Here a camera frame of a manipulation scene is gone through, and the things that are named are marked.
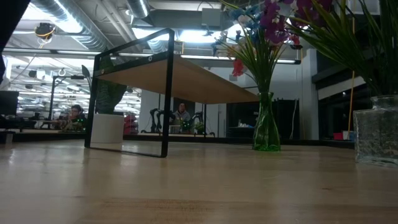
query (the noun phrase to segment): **white planter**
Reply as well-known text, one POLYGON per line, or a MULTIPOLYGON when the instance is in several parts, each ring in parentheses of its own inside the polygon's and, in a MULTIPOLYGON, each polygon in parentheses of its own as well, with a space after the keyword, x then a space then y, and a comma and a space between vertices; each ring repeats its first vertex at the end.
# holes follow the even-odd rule
POLYGON ((124 117, 94 114, 91 147, 120 151, 123 143, 124 117))

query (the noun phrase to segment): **person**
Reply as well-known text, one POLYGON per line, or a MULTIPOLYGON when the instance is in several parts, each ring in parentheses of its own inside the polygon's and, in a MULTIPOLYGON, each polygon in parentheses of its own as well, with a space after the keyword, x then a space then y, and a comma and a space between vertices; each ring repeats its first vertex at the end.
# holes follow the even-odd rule
POLYGON ((178 125, 177 127, 172 127, 171 128, 171 133, 187 133, 189 130, 182 130, 182 123, 184 121, 189 121, 191 119, 191 116, 189 115, 188 111, 186 110, 185 103, 180 103, 178 106, 178 110, 173 113, 175 116, 174 119, 171 120, 171 125, 178 125))
POLYGON ((58 121, 60 128, 62 130, 82 130, 86 121, 83 108, 80 105, 73 105, 70 110, 69 117, 58 121))

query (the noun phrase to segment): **green glass vase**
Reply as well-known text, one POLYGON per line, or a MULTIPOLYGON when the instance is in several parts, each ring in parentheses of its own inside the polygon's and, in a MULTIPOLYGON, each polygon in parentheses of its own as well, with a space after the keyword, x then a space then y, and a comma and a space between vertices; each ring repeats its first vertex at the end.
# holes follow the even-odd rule
POLYGON ((280 151, 278 127, 272 114, 273 93, 259 93, 259 116, 254 130, 253 149, 257 151, 280 151))

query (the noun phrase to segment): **glass vase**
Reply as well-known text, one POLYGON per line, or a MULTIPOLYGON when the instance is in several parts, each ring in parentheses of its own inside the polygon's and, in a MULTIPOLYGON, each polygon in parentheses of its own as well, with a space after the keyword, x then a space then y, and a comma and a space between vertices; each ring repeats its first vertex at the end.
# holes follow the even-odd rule
POLYGON ((398 167, 398 95, 371 100, 371 110, 354 111, 356 162, 398 167))
POLYGON ((273 93, 259 93, 259 116, 254 130, 253 149, 280 151, 278 128, 272 114, 273 93))

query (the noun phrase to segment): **wooden table surface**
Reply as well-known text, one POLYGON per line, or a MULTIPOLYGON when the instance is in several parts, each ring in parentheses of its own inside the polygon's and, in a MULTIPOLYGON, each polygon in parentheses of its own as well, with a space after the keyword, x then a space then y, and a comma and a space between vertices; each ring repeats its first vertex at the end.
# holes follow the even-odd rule
POLYGON ((356 164, 350 149, 169 148, 158 159, 83 141, 0 146, 0 223, 398 223, 398 169, 356 164))

